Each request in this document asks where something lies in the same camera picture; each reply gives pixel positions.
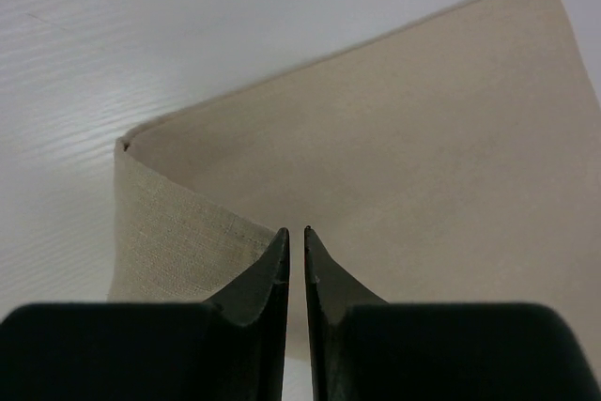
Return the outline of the beige cloth napkin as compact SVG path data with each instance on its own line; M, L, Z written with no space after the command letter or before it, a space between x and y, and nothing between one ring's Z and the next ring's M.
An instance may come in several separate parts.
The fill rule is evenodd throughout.
M387 301L534 301L600 364L600 107L561 0L469 0L115 151L111 301L200 301L303 230Z

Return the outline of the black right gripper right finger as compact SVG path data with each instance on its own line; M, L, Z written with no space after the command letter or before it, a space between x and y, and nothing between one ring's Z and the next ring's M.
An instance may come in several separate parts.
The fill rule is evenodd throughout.
M596 400L576 336L524 302L389 303L304 231L317 400Z

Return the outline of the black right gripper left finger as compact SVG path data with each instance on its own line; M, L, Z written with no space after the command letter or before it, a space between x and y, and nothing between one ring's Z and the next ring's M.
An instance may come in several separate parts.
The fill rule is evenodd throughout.
M278 400L289 234L200 302L37 303L1 324L5 400Z

